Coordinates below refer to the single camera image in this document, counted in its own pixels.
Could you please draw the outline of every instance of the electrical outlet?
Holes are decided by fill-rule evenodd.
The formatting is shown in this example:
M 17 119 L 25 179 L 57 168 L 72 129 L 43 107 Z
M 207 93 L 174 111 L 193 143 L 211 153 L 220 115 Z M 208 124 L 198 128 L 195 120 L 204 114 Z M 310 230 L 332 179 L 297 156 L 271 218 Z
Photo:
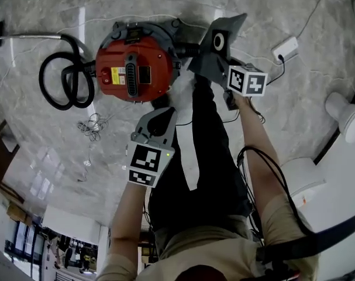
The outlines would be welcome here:
M 284 61 L 287 61 L 292 56 L 296 54 L 298 48 L 298 42 L 295 36 L 287 39 L 286 41 L 279 44 L 276 48 L 272 49 L 272 54 L 275 57 L 278 64 L 282 61 L 278 58 L 279 55 L 282 55 Z

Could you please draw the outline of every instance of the yellow label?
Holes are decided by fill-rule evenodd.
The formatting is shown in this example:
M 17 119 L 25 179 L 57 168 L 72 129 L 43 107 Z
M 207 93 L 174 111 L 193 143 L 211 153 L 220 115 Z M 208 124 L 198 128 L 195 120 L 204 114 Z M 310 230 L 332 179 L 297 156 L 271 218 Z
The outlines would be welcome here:
M 112 84 L 120 84 L 118 68 L 111 68 Z

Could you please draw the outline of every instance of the forearm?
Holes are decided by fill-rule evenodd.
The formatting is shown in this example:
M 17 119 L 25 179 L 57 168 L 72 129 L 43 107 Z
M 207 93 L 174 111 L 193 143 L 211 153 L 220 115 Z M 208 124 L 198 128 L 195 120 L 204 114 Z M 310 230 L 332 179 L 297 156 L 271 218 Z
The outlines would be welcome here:
M 245 145 L 253 146 L 262 150 L 278 164 L 277 153 L 267 135 L 267 132 L 259 120 L 258 115 L 250 108 L 247 99 L 243 97 L 236 97 L 236 104 L 240 109 Z
M 146 186 L 128 182 L 111 228 L 111 238 L 138 242 Z
M 279 164 L 276 151 L 268 138 L 266 130 L 258 115 L 250 108 L 247 99 L 237 96 L 236 103 L 240 109 L 245 146 L 252 146 L 262 150 L 276 164 Z M 246 151 L 246 156 L 256 206 L 259 214 L 262 215 L 268 202 L 275 196 L 282 194 L 283 189 L 267 163 L 256 152 L 248 150 Z

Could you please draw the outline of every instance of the hand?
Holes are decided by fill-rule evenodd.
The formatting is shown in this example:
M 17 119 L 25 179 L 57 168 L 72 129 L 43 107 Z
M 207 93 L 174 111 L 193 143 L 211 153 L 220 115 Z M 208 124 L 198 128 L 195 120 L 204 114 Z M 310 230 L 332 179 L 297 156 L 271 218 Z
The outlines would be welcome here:
M 248 105 L 248 99 L 247 97 L 241 96 L 240 94 L 233 92 L 233 98 L 236 101 L 237 106 L 240 108 L 243 105 Z

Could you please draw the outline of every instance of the window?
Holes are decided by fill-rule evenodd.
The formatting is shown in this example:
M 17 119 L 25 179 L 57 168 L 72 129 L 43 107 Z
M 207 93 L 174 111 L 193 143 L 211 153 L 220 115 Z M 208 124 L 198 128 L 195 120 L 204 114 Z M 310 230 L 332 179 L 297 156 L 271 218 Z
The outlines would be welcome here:
M 6 231 L 6 239 L 12 244 L 14 244 L 15 232 L 17 227 L 18 227 L 18 223 L 10 218 L 8 221 L 8 227 Z
M 15 248 L 22 251 L 24 246 L 24 237 L 25 237 L 26 225 L 20 222 L 18 235 L 16 237 L 16 245 Z
M 38 261 L 42 257 L 43 250 L 43 237 L 41 235 L 37 235 L 35 242 L 35 254 L 33 258 L 35 261 Z
M 26 246 L 25 246 L 25 253 L 28 255 L 32 254 L 32 245 L 33 245 L 34 235 L 35 235 L 35 227 L 31 226 L 31 227 L 29 227 L 29 231 L 27 233 Z

